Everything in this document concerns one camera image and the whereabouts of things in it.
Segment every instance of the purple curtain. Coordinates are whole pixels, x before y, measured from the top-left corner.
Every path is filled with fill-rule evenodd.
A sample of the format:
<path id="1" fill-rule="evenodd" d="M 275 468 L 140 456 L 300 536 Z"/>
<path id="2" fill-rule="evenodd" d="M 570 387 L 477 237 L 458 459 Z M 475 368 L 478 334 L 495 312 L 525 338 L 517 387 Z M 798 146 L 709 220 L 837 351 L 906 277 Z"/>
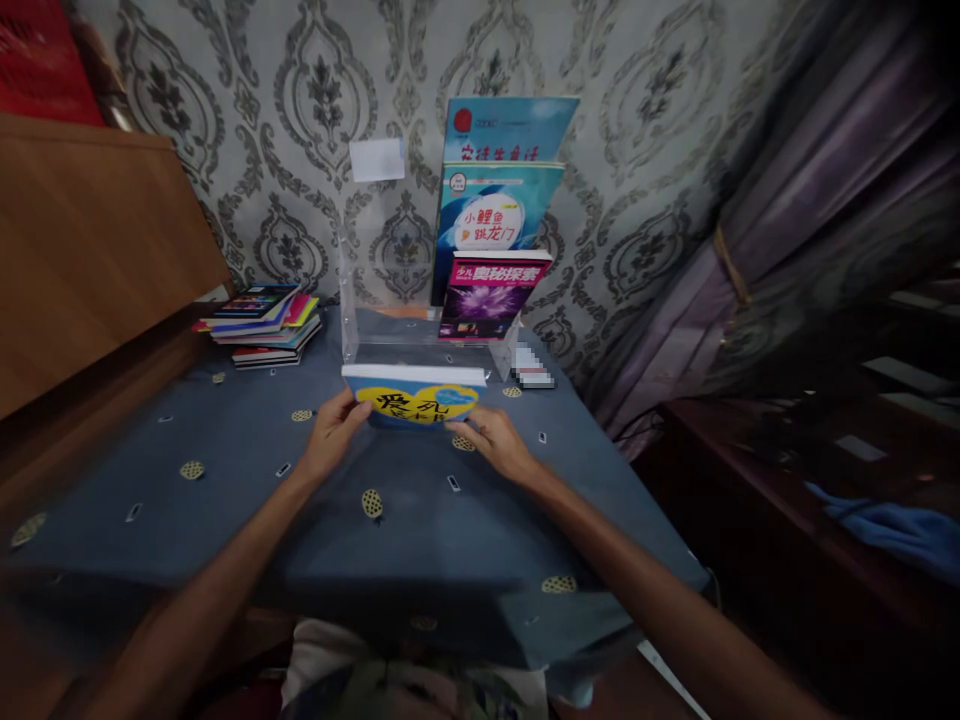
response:
<path id="1" fill-rule="evenodd" d="M 721 209 L 727 247 L 755 297 L 870 240 L 887 217 L 929 212 L 933 197 L 950 202 L 944 191 L 956 188 L 954 96 L 932 41 L 912 11 L 880 5 L 843 18 L 775 109 L 759 157 Z M 711 238 L 595 376 L 587 401 L 610 437 L 629 437 L 657 403 L 700 390 L 736 306 Z M 634 457 L 648 436 L 621 450 Z"/>

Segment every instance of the red logo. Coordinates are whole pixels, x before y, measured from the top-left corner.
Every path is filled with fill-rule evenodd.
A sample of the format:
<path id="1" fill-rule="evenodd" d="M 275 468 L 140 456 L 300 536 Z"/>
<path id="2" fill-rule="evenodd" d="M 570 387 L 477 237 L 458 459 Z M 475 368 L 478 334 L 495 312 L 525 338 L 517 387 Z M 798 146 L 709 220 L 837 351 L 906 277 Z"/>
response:
<path id="1" fill-rule="evenodd" d="M 471 120 L 473 120 L 473 116 L 470 114 L 470 111 L 466 108 L 461 108 L 457 111 L 457 114 L 453 116 L 453 129 L 457 132 L 470 132 Z"/>

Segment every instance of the table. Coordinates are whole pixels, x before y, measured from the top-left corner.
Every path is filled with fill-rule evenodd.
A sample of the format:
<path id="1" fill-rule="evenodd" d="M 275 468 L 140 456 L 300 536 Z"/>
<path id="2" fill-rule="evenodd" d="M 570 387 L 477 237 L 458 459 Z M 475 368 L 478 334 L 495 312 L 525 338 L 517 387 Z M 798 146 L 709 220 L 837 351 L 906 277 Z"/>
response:
<path id="1" fill-rule="evenodd" d="M 114 618 L 129 627 L 158 591 L 209 562 L 281 482 L 282 468 L 296 463 L 312 423 L 292 414 L 315 409 L 343 387 L 339 308 L 324 314 L 324 329 L 299 366 L 236 371 L 229 355 L 217 352 L 222 348 L 211 348 L 208 360 L 144 407 L 76 489 L 47 510 L 37 536 L 7 559 L 12 568 L 62 574 L 24 602 L 44 608 L 64 632 L 82 623 L 106 634 Z M 384 322 L 396 323 L 397 332 L 409 324 Z M 491 377 L 481 402 L 506 410 L 534 455 L 688 586 L 702 589 L 704 570 L 559 366 L 532 332 L 523 330 L 521 339 L 557 388 L 510 398 L 502 391 L 513 384 Z M 215 384 L 218 373 L 225 378 Z M 204 466 L 200 480 L 179 475 L 191 461 Z M 362 509 L 368 489 L 383 501 L 379 525 Z M 543 592 L 553 577 L 575 578 L 577 591 Z M 552 665 L 555 676 L 567 678 L 592 674 L 639 637 L 533 502 L 445 432 L 361 430 L 254 601 L 344 624 L 375 645 L 413 639 L 512 667 Z"/>

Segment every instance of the wall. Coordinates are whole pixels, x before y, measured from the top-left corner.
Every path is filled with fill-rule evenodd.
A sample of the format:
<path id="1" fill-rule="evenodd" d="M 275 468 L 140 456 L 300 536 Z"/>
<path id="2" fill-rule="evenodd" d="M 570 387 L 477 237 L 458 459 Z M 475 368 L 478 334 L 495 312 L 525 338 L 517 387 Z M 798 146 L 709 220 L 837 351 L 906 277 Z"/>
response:
<path id="1" fill-rule="evenodd" d="M 170 135 L 235 280 L 426 300 L 457 95 L 582 98 L 541 227 L 528 323 L 582 381 L 702 237 L 826 0 L 79 0 L 134 114 Z M 407 177 L 358 185 L 348 142 L 400 136 Z"/>

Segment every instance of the teal magazine cover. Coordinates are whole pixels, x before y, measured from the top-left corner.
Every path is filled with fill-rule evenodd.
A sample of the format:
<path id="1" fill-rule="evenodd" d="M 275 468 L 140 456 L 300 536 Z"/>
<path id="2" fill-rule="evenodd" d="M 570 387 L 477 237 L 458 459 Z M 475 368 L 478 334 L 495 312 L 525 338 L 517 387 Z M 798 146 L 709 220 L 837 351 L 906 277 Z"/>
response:
<path id="1" fill-rule="evenodd" d="M 575 97 L 452 98 L 443 162 L 553 162 L 579 104 Z"/>
<path id="2" fill-rule="evenodd" d="M 443 305 L 457 250 L 526 250 L 563 178 L 558 163 L 443 168 L 431 305 Z"/>

